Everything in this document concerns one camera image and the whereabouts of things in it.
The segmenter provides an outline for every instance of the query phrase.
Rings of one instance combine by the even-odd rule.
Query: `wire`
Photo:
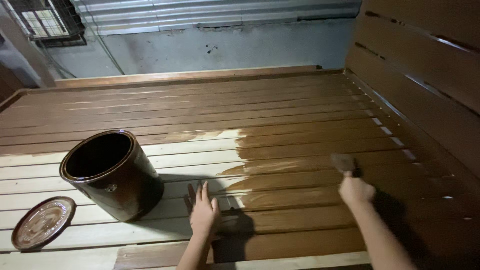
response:
[[[72,76],[73,78],[77,78],[77,76],[73,75],[70,71],[68,71],[66,68],[62,67],[62,65],[60,65],[57,61],[55,61],[55,59],[53,59],[53,57],[51,56],[51,54],[48,52],[47,48],[45,47],[45,44],[43,44],[42,41],[39,41],[39,43],[42,45],[42,49],[43,49],[43,54],[46,55],[50,61],[52,62],[52,64],[62,70],[63,72],[65,72],[66,74]]]
[[[92,17],[92,22],[96,25],[96,29],[97,29],[97,32],[95,33],[95,31],[93,31],[92,27],[90,26],[90,24],[87,22],[87,19],[85,18],[84,14],[80,11],[80,8],[77,6],[77,3],[75,3],[75,1],[72,1],[72,4],[75,6],[75,9],[77,10],[77,12],[80,14],[80,16],[82,17],[82,19],[85,21],[85,24],[87,25],[87,27],[90,29],[90,31],[92,31],[93,35],[95,36],[95,38],[98,40],[98,43],[100,44],[100,46],[102,47],[102,49],[105,51],[105,53],[107,54],[107,56],[110,58],[110,60],[112,61],[112,63],[115,65],[115,67],[118,69],[118,71],[122,74],[122,75],[125,75],[125,73],[123,72],[123,70],[120,68],[120,65],[117,63],[117,61],[115,60],[115,58],[113,57],[112,53],[110,52],[110,50],[108,49],[107,45],[105,44],[105,42],[103,41],[102,37],[100,36],[100,34],[98,33],[98,28],[99,26],[96,24],[95,22],[95,19],[93,17],[93,15],[90,13],[90,11],[88,10],[87,8],[87,5],[85,5],[85,3],[81,0],[82,4],[85,6],[85,10],[88,12],[88,14],[90,15],[90,17]]]

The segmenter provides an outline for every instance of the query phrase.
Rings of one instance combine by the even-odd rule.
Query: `gray concrete wall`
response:
[[[103,39],[125,74],[311,64],[342,68],[353,23],[354,19],[332,19]],[[87,46],[48,50],[77,77],[120,75],[94,37],[88,37]]]

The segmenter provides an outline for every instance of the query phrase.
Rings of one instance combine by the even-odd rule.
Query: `corrugated metal sheet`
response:
[[[101,35],[352,18],[361,0],[74,0]]]

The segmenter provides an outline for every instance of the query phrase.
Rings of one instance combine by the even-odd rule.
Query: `person's left hand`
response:
[[[205,236],[212,239],[220,224],[220,207],[218,201],[213,198],[210,202],[208,198],[208,182],[203,187],[199,183],[197,192],[193,186],[188,184],[188,195],[183,197],[190,215],[190,226],[194,235]]]

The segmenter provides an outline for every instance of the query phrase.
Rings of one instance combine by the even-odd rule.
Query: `paintbrush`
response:
[[[345,177],[351,177],[353,171],[357,168],[355,158],[349,154],[331,154],[333,166]]]

